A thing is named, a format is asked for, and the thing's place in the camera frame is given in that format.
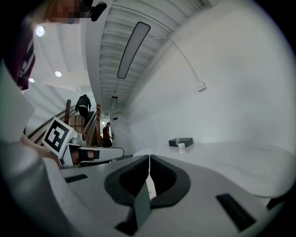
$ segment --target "fluorescent light fixture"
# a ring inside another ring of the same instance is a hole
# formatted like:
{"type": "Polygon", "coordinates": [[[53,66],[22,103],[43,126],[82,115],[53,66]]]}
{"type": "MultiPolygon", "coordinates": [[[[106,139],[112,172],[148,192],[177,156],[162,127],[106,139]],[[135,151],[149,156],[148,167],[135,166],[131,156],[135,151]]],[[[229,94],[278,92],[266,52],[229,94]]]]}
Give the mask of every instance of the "fluorescent light fixture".
{"type": "Polygon", "coordinates": [[[128,70],[130,68],[130,65],[150,29],[151,27],[148,24],[145,24],[141,21],[139,21],[136,24],[129,38],[129,41],[125,47],[125,50],[119,65],[117,78],[125,79],[128,73],[128,70]]]}
{"type": "Polygon", "coordinates": [[[117,104],[117,100],[118,100],[118,97],[117,96],[112,96],[112,99],[111,99],[111,110],[115,110],[116,104],[117,104]]]}
{"type": "Polygon", "coordinates": [[[62,73],[61,73],[60,71],[56,71],[56,72],[55,72],[55,75],[56,75],[57,77],[61,77],[61,76],[62,76],[62,73]]]}
{"type": "Polygon", "coordinates": [[[37,29],[36,29],[36,34],[37,36],[41,37],[44,35],[44,27],[43,26],[38,26],[37,29]]]}

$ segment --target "white curved surface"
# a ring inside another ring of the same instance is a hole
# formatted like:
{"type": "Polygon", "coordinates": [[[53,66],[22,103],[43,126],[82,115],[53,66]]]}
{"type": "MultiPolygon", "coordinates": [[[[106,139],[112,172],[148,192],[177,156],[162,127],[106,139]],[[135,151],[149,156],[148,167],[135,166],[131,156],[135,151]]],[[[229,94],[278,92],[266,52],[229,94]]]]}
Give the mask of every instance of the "white curved surface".
{"type": "Polygon", "coordinates": [[[249,193],[276,198],[296,180],[296,157],[285,149],[241,143],[197,143],[179,153],[178,147],[148,148],[134,156],[160,155],[219,172],[249,193]]]}
{"type": "MultiPolygon", "coordinates": [[[[92,210],[86,208],[66,183],[55,161],[48,158],[43,158],[43,161],[56,201],[69,222],[80,233],[83,233],[83,236],[97,237],[98,233],[101,236],[109,236],[114,228],[101,221],[92,210]]],[[[116,231],[116,235],[125,236],[119,231],[116,231]]]]}

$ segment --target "white table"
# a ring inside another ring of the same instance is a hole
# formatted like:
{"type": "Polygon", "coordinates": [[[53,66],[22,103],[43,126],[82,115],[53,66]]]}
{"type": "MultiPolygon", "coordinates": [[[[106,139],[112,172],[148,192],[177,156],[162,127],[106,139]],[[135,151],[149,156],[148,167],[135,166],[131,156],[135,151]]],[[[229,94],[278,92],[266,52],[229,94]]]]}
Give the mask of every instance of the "white table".
{"type": "Polygon", "coordinates": [[[148,148],[134,156],[160,155],[219,172],[262,198],[276,198],[296,180],[296,157],[285,149],[243,143],[197,143],[179,153],[178,147],[148,148]]]}

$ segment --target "small container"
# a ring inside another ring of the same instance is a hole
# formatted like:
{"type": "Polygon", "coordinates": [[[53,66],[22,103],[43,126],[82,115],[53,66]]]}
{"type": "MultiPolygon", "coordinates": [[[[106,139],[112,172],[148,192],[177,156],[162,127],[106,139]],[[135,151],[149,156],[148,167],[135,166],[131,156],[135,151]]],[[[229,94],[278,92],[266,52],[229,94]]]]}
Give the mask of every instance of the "small container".
{"type": "Polygon", "coordinates": [[[178,146],[180,143],[180,138],[176,138],[176,145],[178,146]]]}
{"type": "Polygon", "coordinates": [[[184,143],[179,143],[179,153],[185,153],[185,144],[184,143]]]}

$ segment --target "wall outlet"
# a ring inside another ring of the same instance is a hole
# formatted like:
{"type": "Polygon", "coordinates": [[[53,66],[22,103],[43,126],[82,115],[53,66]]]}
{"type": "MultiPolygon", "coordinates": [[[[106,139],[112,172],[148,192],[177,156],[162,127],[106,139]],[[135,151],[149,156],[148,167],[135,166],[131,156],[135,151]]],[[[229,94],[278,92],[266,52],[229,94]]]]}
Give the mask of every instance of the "wall outlet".
{"type": "Polygon", "coordinates": [[[200,82],[200,84],[197,87],[197,91],[201,92],[205,90],[207,87],[205,86],[205,83],[203,81],[200,82]]]}

